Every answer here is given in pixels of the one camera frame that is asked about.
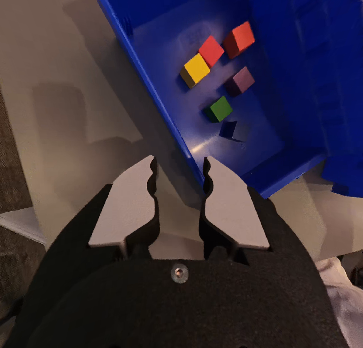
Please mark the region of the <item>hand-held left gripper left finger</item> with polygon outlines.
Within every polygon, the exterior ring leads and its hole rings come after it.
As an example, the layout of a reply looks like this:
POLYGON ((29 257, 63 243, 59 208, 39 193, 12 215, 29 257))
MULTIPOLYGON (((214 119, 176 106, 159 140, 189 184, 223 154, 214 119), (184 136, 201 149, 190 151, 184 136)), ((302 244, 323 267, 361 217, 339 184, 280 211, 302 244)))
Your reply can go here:
POLYGON ((136 246, 148 249, 157 240, 156 177, 157 160, 149 155, 114 180, 89 239, 90 247, 117 246, 128 258, 136 246))

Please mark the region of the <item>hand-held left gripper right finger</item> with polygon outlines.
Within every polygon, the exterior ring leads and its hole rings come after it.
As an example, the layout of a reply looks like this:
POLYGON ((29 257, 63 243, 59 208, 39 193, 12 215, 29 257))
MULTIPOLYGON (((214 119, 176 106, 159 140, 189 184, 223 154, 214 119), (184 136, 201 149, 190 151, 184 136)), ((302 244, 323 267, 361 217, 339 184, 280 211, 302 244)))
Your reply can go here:
POLYGON ((244 249, 268 251, 270 243, 246 183, 212 156, 204 158, 203 175, 199 236, 204 259, 218 250, 232 261, 245 261, 244 249))

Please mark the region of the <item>blue cube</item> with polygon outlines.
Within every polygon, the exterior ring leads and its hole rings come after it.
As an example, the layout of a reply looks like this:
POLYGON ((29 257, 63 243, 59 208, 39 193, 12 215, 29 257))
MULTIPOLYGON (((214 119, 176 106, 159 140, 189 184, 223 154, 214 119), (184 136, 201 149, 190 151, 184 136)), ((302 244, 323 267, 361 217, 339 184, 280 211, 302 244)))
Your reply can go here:
POLYGON ((219 136, 234 142, 247 141, 250 126, 240 121, 225 121, 222 123, 219 136))

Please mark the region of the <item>green cube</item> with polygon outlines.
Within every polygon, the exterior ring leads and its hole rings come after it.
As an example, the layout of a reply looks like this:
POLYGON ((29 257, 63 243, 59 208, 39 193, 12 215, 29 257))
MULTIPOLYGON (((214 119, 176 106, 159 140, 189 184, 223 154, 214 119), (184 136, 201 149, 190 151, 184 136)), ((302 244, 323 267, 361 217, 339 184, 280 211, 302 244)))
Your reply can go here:
POLYGON ((212 123, 220 123, 233 112, 225 96, 220 97, 213 104, 203 109, 204 115, 212 123))

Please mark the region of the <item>purple cube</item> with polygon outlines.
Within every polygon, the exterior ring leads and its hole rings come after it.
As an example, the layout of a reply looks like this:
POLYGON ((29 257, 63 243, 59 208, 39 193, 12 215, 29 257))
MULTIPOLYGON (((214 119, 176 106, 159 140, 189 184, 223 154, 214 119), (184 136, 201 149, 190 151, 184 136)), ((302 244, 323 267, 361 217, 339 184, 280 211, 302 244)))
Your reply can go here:
POLYGON ((248 90, 254 83, 255 80, 251 72, 247 66, 244 66, 224 83, 224 88, 230 97, 237 97, 248 90))

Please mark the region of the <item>yellow cube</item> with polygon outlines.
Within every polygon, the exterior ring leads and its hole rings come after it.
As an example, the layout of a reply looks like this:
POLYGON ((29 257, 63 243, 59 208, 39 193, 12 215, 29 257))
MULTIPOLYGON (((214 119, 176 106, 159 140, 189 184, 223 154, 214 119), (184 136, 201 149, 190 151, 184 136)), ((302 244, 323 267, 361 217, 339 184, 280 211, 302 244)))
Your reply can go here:
POLYGON ((187 63, 184 64, 180 71, 180 76, 188 86, 195 87, 203 78, 210 73, 210 68, 200 53, 197 53, 187 63))

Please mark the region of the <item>red cube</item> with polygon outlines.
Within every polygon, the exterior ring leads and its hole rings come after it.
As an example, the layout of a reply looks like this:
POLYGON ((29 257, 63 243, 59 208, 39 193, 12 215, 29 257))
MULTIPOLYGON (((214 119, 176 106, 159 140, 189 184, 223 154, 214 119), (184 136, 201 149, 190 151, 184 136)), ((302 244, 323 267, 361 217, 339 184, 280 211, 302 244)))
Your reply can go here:
POLYGON ((210 35, 198 49, 198 53, 202 56, 210 69, 217 63, 224 52, 225 50, 212 35, 210 35))

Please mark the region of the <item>orange cube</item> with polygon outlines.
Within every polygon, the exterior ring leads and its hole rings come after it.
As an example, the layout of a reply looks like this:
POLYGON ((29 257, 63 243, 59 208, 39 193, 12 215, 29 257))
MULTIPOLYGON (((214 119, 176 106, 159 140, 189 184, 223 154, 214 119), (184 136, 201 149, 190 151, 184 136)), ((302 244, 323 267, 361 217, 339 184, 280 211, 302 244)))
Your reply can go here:
POLYGON ((230 60, 239 56, 255 42, 255 37, 249 21, 231 30, 222 42, 223 48, 230 60))

